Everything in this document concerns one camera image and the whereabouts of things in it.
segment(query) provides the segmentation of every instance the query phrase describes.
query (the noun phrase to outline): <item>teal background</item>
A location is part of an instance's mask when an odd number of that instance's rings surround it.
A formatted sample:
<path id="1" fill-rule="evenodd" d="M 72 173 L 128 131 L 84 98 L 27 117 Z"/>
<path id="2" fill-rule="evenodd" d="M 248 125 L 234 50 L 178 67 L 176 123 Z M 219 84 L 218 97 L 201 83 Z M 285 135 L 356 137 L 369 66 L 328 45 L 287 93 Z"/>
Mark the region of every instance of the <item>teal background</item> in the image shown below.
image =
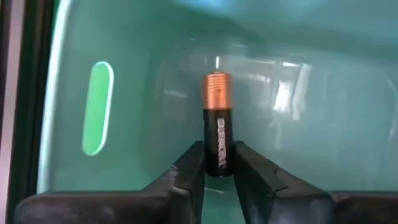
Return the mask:
<path id="1" fill-rule="evenodd" d="M 158 177 L 203 139 L 201 81 L 216 57 L 233 75 L 235 139 L 325 190 L 397 190 L 397 6 L 73 1 L 42 190 L 141 189 Z M 113 67 L 113 101 L 108 142 L 88 157 L 85 99 L 99 61 Z M 232 178 L 206 180 L 203 222 L 215 221 L 243 222 Z"/>

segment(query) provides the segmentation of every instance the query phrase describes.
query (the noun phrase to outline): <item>copper battery top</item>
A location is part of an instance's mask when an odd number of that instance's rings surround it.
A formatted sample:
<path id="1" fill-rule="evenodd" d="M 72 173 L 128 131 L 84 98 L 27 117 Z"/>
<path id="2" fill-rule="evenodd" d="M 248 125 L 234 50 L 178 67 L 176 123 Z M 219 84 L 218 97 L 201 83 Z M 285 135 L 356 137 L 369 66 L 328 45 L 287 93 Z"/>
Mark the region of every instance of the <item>copper battery top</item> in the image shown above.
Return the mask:
<path id="1" fill-rule="evenodd" d="M 215 72 L 205 76 L 203 82 L 204 107 L 208 110 L 231 109 L 231 75 Z"/>

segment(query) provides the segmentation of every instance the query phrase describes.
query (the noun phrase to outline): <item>battery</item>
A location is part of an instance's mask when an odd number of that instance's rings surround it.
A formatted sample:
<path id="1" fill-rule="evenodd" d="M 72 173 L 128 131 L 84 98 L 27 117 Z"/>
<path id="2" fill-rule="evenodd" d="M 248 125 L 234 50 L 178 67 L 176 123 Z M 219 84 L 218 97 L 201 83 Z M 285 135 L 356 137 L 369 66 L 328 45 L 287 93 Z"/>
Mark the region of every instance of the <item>battery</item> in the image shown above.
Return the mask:
<path id="1" fill-rule="evenodd" d="M 232 133 L 231 75 L 213 72 L 203 82 L 206 173 L 233 174 L 235 148 Z"/>

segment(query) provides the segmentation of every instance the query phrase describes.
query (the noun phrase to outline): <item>black battery body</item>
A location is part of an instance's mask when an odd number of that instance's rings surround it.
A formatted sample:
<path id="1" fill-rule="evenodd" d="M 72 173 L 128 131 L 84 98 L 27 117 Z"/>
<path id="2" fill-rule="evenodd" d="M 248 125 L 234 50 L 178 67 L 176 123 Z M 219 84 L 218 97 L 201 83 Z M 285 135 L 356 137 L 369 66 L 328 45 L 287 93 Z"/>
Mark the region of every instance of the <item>black battery body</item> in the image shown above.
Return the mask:
<path id="1" fill-rule="evenodd" d="M 231 109 L 203 110 L 206 173 L 227 177 L 234 172 L 235 147 Z"/>

